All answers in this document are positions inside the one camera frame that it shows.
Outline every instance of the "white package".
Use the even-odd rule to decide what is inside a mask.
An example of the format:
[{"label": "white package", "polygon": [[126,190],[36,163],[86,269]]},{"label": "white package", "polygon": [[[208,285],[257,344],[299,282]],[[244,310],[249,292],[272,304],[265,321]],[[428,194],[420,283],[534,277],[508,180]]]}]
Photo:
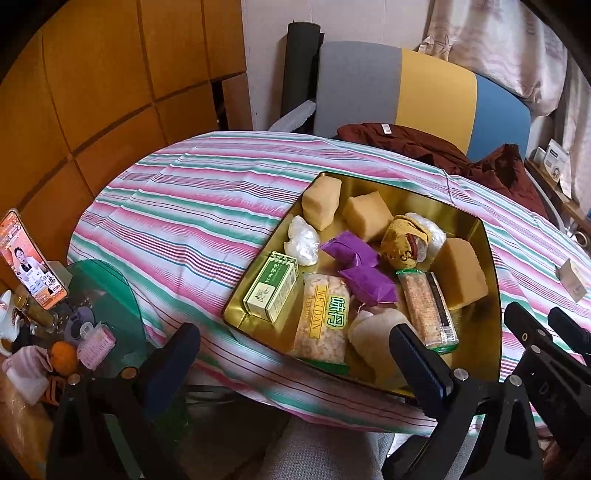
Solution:
[{"label": "white package", "polygon": [[349,326],[347,336],[355,351],[375,372],[375,384],[394,390],[405,384],[404,377],[390,354],[390,330],[405,323],[416,333],[408,319],[399,310],[385,309],[372,315],[362,310]]},{"label": "white package", "polygon": [[320,237],[314,227],[300,216],[296,215],[287,231],[289,242],[284,243],[285,254],[294,257],[298,265],[309,267],[318,261]]}]

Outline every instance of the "white plastic wrap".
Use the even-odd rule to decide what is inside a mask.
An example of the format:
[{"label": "white plastic wrap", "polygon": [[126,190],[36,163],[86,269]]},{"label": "white plastic wrap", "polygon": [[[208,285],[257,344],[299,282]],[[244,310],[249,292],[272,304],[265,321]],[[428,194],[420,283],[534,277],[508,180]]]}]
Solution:
[{"label": "white plastic wrap", "polygon": [[399,323],[405,323],[415,332],[407,318],[398,310],[382,309],[377,314],[362,310],[347,333],[355,351],[374,369],[376,385],[388,390],[401,388],[405,384],[404,377],[390,354],[389,346],[390,330]]},{"label": "white plastic wrap", "polygon": [[300,216],[296,215],[287,231],[290,241],[283,245],[285,254],[294,257],[298,265],[309,267],[318,261],[320,238],[314,228]]},{"label": "white plastic wrap", "polygon": [[445,240],[447,240],[447,235],[435,222],[420,216],[418,213],[409,212],[406,213],[406,216],[417,222],[431,235],[431,240],[427,246],[427,258],[424,260],[427,264],[430,264],[439,253],[439,249],[443,246]]}]

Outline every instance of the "plastic bag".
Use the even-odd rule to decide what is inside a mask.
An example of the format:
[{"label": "plastic bag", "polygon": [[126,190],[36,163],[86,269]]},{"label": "plastic bag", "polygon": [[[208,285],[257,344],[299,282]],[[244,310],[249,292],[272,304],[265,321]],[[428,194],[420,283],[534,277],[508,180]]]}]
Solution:
[{"label": "plastic bag", "polygon": [[425,259],[426,264],[431,264],[431,262],[437,256],[439,249],[443,246],[445,240],[447,240],[447,235],[437,226],[435,222],[420,216],[418,213],[409,212],[406,214],[406,216],[417,222],[421,227],[431,234],[431,239],[427,245],[427,258]]},{"label": "plastic bag", "polygon": [[286,255],[294,257],[302,267],[316,264],[320,238],[312,226],[296,215],[290,223],[287,236],[290,241],[283,245]]},{"label": "plastic bag", "polygon": [[344,366],[349,290],[342,278],[304,275],[304,301],[292,354],[334,373]]},{"label": "plastic bag", "polygon": [[13,455],[31,478],[44,479],[53,424],[43,406],[27,405],[1,372],[0,416],[0,436]]}]

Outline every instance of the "metal screw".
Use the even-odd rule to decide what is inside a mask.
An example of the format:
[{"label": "metal screw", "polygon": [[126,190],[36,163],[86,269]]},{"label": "metal screw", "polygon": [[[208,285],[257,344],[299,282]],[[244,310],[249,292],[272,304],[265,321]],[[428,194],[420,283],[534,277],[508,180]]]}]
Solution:
[{"label": "metal screw", "polygon": [[519,375],[511,375],[509,377],[509,383],[515,387],[519,387],[521,385],[521,378]]},{"label": "metal screw", "polygon": [[68,383],[70,385],[77,385],[80,382],[81,379],[82,378],[81,378],[81,376],[79,374],[71,374],[68,377]]},{"label": "metal screw", "polygon": [[453,371],[453,376],[463,382],[464,380],[467,380],[470,375],[468,375],[468,372],[466,372],[463,368],[456,368]]},{"label": "metal screw", "polygon": [[135,378],[135,376],[137,374],[138,374],[138,369],[135,367],[124,368],[120,373],[121,378],[124,378],[126,380],[131,380],[132,378]]}]

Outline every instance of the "snack bag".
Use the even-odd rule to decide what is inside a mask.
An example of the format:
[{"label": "snack bag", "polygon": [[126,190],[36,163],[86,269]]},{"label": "snack bag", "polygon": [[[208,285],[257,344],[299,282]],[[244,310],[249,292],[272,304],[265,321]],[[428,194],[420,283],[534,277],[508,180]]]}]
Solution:
[{"label": "snack bag", "polygon": [[433,272],[396,272],[406,298],[410,321],[429,350],[439,354],[457,348],[459,339]]},{"label": "snack bag", "polygon": [[304,301],[292,355],[332,373],[346,374],[347,285],[339,277],[303,276]]}]

